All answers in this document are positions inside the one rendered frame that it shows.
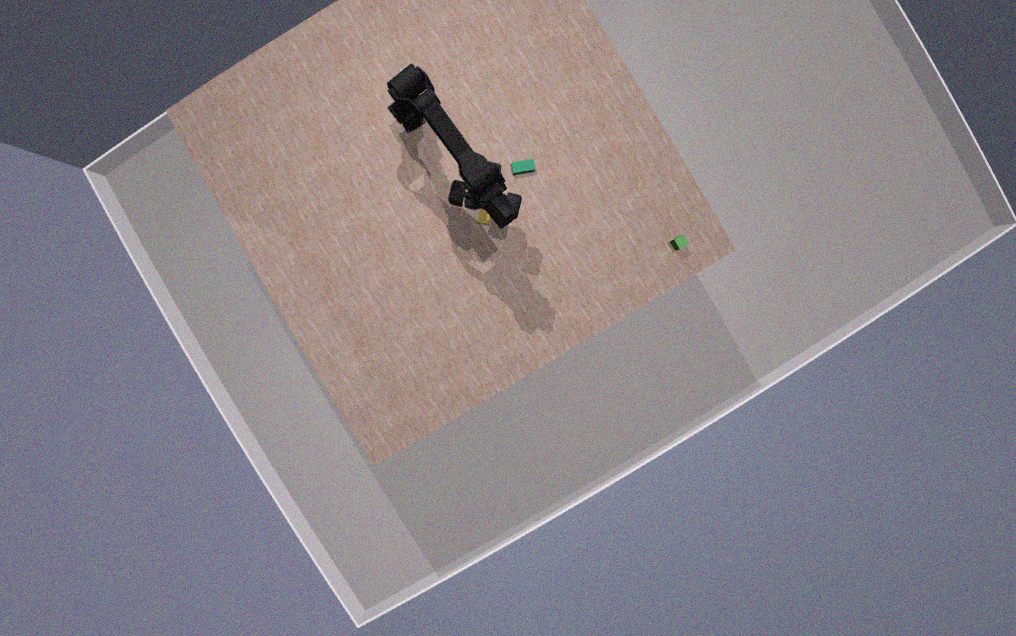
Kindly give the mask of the green flat block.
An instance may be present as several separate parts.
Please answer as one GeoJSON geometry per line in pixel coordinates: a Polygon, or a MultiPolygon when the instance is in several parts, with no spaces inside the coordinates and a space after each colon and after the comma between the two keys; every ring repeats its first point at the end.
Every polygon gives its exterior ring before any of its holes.
{"type": "Polygon", "coordinates": [[[513,175],[535,171],[534,158],[511,162],[513,175]]]}

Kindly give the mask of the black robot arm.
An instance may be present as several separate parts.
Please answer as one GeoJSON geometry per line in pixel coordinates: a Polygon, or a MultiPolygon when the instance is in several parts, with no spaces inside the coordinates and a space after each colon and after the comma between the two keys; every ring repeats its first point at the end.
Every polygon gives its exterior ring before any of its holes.
{"type": "Polygon", "coordinates": [[[473,152],[464,136],[440,106],[441,103],[427,73],[418,66],[415,68],[411,63],[390,79],[387,86],[388,93],[395,100],[388,107],[394,118],[408,133],[427,121],[457,161],[462,183],[480,209],[485,207],[484,210],[500,228],[514,220],[519,212],[503,194],[507,187],[501,174],[501,164],[487,161],[473,152]]]}

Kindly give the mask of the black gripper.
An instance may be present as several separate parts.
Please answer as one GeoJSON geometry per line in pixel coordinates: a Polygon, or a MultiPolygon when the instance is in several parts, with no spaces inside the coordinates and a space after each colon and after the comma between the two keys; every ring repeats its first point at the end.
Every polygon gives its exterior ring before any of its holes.
{"type": "MultiPolygon", "coordinates": [[[[463,199],[465,197],[464,207],[470,210],[479,210],[480,207],[477,205],[474,199],[471,197],[469,192],[465,191],[466,188],[464,187],[462,181],[458,180],[452,181],[448,196],[448,202],[450,203],[450,205],[462,207],[463,199]]],[[[504,196],[508,199],[508,201],[512,204],[512,206],[519,212],[522,197],[520,195],[513,193],[508,193],[507,196],[504,194],[504,196]]]]}

